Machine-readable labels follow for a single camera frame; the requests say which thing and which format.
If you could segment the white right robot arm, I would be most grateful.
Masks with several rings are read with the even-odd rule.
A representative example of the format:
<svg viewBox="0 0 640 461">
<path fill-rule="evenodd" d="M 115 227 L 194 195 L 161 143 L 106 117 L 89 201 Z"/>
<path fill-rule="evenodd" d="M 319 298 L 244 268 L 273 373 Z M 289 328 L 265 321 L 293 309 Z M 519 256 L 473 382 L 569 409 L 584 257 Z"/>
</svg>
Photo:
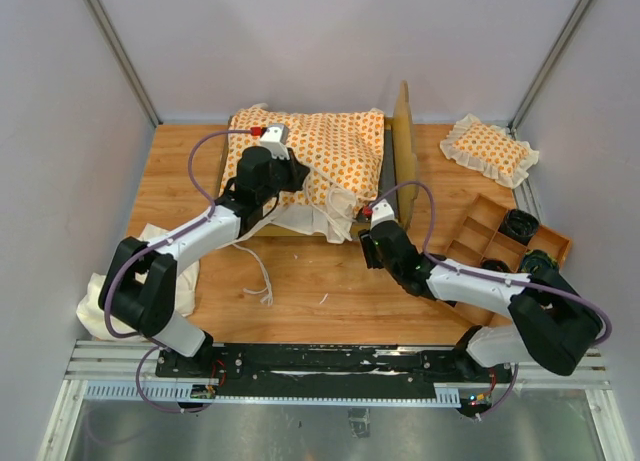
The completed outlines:
<svg viewBox="0 0 640 461">
<path fill-rule="evenodd" d="M 477 380 L 489 367 L 530 361 L 569 376 L 612 333 L 607 315 L 554 269 L 500 273 L 421 253 L 394 220 L 361 231 L 359 240 L 368 268 L 385 269 L 408 294 L 510 319 L 505 326 L 472 327 L 460 339 L 452 359 L 463 380 Z"/>
</svg>

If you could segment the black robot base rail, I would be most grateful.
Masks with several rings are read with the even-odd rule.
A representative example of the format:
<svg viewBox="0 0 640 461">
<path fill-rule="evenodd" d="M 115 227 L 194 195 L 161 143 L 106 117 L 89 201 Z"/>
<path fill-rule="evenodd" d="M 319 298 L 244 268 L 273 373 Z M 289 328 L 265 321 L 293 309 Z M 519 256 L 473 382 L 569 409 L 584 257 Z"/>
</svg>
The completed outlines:
<svg viewBox="0 0 640 461">
<path fill-rule="evenodd" d="M 95 400 L 209 404 L 454 407 L 487 403 L 514 384 L 533 389 L 607 389 L 592 349 L 569 377 L 532 361 L 476 367 L 453 347 L 217 343 L 210 360 L 188 361 L 142 343 L 77 342 L 65 378 Z"/>
</svg>

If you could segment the duck print bed cover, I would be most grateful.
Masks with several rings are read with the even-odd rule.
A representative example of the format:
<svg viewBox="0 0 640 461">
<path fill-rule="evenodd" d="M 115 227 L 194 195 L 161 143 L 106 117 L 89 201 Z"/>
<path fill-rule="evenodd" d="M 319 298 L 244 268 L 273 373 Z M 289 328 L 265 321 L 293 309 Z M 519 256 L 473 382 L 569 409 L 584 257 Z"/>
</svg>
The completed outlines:
<svg viewBox="0 0 640 461">
<path fill-rule="evenodd" d="M 283 124 L 289 129 L 286 145 L 310 168 L 303 188 L 283 192 L 268 202 L 267 219 L 302 235 L 322 235 L 332 244 L 352 239 L 358 212 L 378 196 L 384 156 L 385 115 L 378 109 L 347 113 L 285 113 L 257 104 L 236 112 L 229 128 L 227 160 L 222 184 L 236 175 L 242 152 L 258 143 L 244 131 L 256 126 Z"/>
</svg>

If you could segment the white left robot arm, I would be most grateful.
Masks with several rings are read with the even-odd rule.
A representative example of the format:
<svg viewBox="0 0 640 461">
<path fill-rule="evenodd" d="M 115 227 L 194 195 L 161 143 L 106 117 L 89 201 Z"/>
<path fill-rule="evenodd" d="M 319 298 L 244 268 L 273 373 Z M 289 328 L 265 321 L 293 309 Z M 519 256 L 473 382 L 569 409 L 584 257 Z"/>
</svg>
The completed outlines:
<svg viewBox="0 0 640 461">
<path fill-rule="evenodd" d="M 177 312 L 179 275 L 248 234 L 266 219 L 265 205 L 282 192 L 301 191 L 309 173 L 292 150 L 280 158 L 265 147 L 250 147 L 222 195 L 201 215 L 153 241 L 122 240 L 98 301 L 109 334 L 116 339 L 140 335 L 178 353 L 190 375 L 207 374 L 214 352 L 205 345 L 212 338 Z"/>
</svg>

